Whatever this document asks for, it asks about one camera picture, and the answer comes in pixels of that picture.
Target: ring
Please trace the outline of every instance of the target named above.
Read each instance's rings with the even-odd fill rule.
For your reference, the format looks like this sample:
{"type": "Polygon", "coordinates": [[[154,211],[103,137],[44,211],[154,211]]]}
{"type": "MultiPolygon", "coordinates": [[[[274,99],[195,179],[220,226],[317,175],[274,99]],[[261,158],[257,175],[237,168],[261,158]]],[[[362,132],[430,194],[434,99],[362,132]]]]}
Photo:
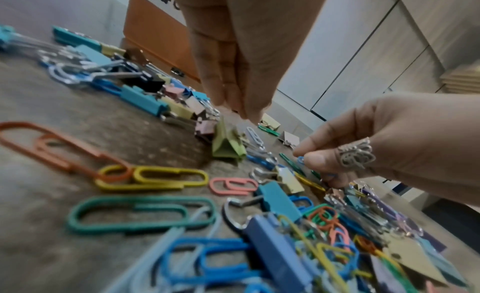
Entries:
{"type": "Polygon", "coordinates": [[[363,138],[338,147],[340,153],[340,163],[345,168],[365,169],[364,165],[375,161],[376,157],[372,154],[370,138],[363,138]]]}

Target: hand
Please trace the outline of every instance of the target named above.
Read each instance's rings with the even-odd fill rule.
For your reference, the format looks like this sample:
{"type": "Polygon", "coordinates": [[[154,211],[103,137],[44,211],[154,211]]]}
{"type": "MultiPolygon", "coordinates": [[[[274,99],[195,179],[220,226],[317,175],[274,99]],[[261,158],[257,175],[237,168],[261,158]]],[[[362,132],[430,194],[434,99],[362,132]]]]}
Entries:
{"type": "Polygon", "coordinates": [[[325,0],[176,0],[214,105],[257,124],[325,0]]]}
{"type": "Polygon", "coordinates": [[[381,97],[326,122],[293,152],[334,188],[381,176],[442,198],[480,205],[480,96],[381,97]],[[365,169],[340,164],[338,146],[370,137],[376,160],[365,169]]]}

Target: wooden table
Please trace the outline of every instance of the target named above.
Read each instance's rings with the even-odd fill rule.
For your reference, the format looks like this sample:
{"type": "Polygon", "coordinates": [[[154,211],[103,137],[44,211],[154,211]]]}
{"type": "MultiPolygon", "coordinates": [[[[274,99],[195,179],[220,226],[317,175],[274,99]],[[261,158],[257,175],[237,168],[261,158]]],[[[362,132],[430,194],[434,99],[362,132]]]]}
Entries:
{"type": "MultiPolygon", "coordinates": [[[[126,8],[115,0],[0,0],[2,24],[44,41],[52,41],[51,25],[57,25],[119,45],[125,13],[126,8]]],[[[255,166],[249,161],[236,165],[213,160],[210,146],[181,127],[162,123],[107,93],[57,83],[33,56],[28,50],[0,53],[1,122],[50,126],[132,164],[202,169],[210,177],[247,177],[255,166]]],[[[154,63],[169,70],[162,62],[154,63]]],[[[186,78],[183,82],[201,90],[195,81],[186,78]]],[[[247,125],[236,114],[224,111],[224,115],[232,125],[247,125]]],[[[291,117],[286,130],[298,125],[291,117]]],[[[269,150],[292,157],[273,136],[257,131],[269,150]]],[[[12,137],[28,143],[34,136],[19,132],[12,137]]],[[[98,188],[82,175],[67,175],[4,147],[0,147],[0,183],[0,292],[98,292],[161,236],[71,233],[65,226],[70,209],[100,195],[98,188]]],[[[447,245],[444,255],[470,281],[480,284],[480,277],[475,277],[480,267],[478,254],[390,190],[369,183],[388,204],[447,245]]],[[[225,201],[207,187],[163,194],[209,197],[218,208],[225,201]]],[[[259,211],[250,207],[234,215],[241,220],[259,211]]],[[[189,231],[187,235],[206,231],[189,231]]],[[[236,235],[223,224],[218,236],[236,235]]],[[[221,265],[241,258],[240,254],[227,254],[214,261],[221,265]]],[[[242,288],[237,290],[233,291],[242,292],[242,288]]]]}

